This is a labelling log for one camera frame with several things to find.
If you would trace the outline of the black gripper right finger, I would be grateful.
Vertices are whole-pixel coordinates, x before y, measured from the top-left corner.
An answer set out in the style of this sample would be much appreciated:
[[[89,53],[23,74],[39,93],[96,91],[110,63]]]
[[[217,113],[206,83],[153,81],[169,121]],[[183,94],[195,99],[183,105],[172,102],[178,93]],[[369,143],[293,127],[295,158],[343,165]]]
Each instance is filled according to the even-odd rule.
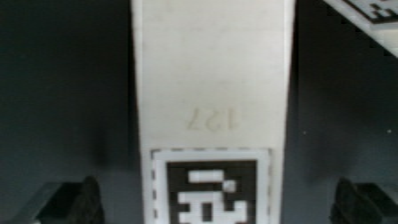
[[[330,224],[398,224],[398,184],[339,179]]]

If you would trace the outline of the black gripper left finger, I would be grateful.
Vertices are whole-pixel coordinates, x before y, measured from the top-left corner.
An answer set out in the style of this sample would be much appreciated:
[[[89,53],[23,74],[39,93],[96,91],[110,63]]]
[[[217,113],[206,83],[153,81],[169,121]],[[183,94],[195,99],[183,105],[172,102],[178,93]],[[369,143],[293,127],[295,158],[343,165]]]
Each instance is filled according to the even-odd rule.
[[[80,182],[48,182],[11,224],[105,224],[99,183],[92,176]]]

